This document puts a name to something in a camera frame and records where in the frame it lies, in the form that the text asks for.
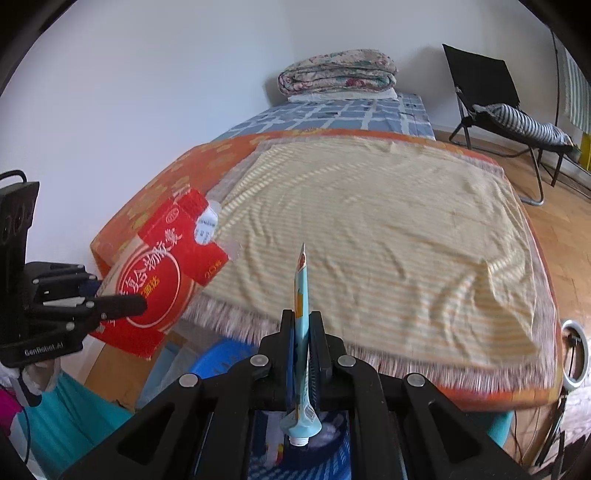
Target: blue toothpaste tube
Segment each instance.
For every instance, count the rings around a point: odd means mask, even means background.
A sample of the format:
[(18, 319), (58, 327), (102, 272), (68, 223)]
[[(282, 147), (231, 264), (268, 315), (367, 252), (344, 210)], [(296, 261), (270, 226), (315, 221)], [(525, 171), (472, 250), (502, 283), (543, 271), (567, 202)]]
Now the blue toothpaste tube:
[(301, 246), (300, 258), (295, 272), (295, 409), (281, 420), (283, 433), (289, 436), (296, 447), (308, 444), (310, 437), (322, 429), (322, 423), (310, 405), (308, 395), (308, 273), (306, 268), (306, 245)]

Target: blue checkered bedsheet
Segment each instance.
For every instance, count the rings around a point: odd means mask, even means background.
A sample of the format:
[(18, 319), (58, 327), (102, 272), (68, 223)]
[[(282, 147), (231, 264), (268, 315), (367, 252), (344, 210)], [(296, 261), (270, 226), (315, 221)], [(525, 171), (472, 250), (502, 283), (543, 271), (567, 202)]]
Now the blue checkered bedsheet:
[(423, 101), (412, 93), (399, 93), (398, 100), (284, 103), (231, 128), (216, 140), (306, 128), (379, 130), (435, 140)]

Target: folded quilt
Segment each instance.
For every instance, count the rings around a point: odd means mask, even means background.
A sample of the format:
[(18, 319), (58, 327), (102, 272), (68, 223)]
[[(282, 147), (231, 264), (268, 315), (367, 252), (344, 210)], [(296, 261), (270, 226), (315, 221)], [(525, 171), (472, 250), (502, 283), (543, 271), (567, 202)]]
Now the folded quilt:
[(284, 95), (329, 93), (354, 88), (381, 92), (396, 85), (398, 69), (378, 50), (362, 48), (318, 55), (287, 67), (277, 79)]

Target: pillow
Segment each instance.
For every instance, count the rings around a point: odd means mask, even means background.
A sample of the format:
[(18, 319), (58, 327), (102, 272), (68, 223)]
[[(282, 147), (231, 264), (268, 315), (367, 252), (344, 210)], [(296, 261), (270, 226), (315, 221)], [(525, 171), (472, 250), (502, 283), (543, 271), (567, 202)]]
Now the pillow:
[(490, 119), (509, 132), (516, 133), (545, 145), (572, 146), (573, 141), (560, 128), (553, 124), (541, 124), (521, 110), (505, 103), (493, 105), (474, 105), (477, 113), (486, 113)]
[(327, 100), (398, 100), (398, 95), (393, 88), (383, 92), (365, 92), (363, 90), (347, 89), (330, 93), (298, 93), (290, 95), (289, 102), (325, 102)]

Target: pink cloth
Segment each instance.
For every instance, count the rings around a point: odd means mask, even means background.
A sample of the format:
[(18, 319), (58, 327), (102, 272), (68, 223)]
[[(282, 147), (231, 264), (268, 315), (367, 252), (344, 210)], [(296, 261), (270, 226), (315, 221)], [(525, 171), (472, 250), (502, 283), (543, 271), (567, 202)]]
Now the pink cloth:
[(0, 427), (7, 437), (10, 436), (10, 425), (17, 413), (22, 410), (15, 398), (0, 389)]

